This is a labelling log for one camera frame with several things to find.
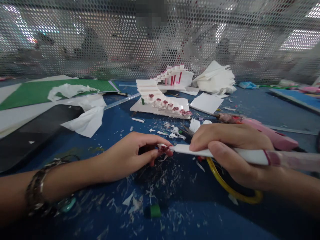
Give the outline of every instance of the blue cutting mat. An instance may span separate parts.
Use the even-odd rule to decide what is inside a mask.
[[[292,90],[270,89],[270,91],[320,113],[320,99]]]

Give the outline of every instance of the hand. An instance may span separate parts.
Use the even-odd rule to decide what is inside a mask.
[[[275,180],[286,171],[280,167],[250,165],[225,144],[242,149],[274,150],[270,139],[249,125],[219,123],[202,125],[191,140],[190,150],[208,148],[237,183],[252,189],[271,190]]]
[[[112,182],[129,176],[147,163],[153,166],[154,160],[162,154],[155,149],[159,143],[172,146],[160,136],[131,132],[107,151],[93,158],[97,174],[101,174],[103,182]],[[138,155],[141,147],[148,151]],[[167,152],[167,155],[172,156],[172,151]]]

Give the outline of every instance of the green tape roll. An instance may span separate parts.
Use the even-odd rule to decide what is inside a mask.
[[[161,211],[160,211],[159,204],[150,206],[150,216],[151,216],[151,218],[161,217]]]

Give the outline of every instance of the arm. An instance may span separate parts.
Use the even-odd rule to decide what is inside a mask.
[[[270,139],[246,124],[206,124],[194,134],[190,150],[208,148],[231,177],[242,186],[274,192],[320,217],[320,180],[272,166],[253,166],[226,144],[243,149],[274,150]]]
[[[155,149],[158,143],[172,146],[160,136],[132,132],[98,156],[57,166],[44,180],[43,196],[49,202],[59,201],[89,185],[122,179],[148,163],[153,166],[154,160],[162,154]],[[149,151],[138,155],[141,147]],[[0,226],[26,214],[25,193],[36,172],[0,178]]]

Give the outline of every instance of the foam model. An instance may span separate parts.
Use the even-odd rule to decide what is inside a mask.
[[[143,112],[144,104],[151,105],[152,108],[158,109],[155,114],[166,115],[170,117],[177,117],[183,119],[189,119],[192,113],[189,111],[188,100],[179,99],[179,102],[184,101],[184,104],[180,104],[172,97],[166,97],[157,87],[157,82],[154,79],[150,80],[136,80],[137,88],[141,94],[142,100],[139,100],[130,110]]]

